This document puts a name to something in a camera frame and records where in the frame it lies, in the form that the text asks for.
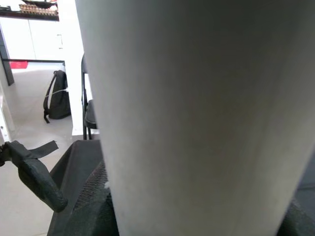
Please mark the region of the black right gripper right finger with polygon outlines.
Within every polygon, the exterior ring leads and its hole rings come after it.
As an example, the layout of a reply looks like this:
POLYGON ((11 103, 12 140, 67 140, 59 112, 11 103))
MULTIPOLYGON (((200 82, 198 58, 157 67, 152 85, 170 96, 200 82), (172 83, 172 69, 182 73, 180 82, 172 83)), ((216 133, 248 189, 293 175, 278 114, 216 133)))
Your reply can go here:
POLYGON ((277 235, 315 236, 314 155, 308 162, 277 235))

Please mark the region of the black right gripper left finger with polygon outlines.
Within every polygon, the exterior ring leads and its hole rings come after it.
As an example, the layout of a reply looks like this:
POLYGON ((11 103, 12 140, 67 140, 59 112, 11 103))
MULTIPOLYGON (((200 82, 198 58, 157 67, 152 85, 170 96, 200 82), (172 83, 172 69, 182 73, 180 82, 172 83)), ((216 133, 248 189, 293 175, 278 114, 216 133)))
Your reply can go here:
POLYGON ((68 203, 53 213, 49 236, 119 234, 100 141, 74 142, 50 174, 68 203))

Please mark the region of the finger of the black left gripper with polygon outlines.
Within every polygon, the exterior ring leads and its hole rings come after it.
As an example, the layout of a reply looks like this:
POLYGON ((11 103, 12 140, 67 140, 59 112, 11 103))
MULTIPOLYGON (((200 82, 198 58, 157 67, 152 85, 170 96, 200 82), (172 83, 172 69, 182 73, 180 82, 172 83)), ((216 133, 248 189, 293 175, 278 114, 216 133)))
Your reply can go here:
POLYGON ((35 149, 26 149, 18 141, 6 142, 0 147, 0 165, 12 162, 18 169, 18 176, 40 200, 54 212, 61 212, 67 206, 67 199, 52 179, 40 158, 58 149, 55 141, 50 141, 35 149))

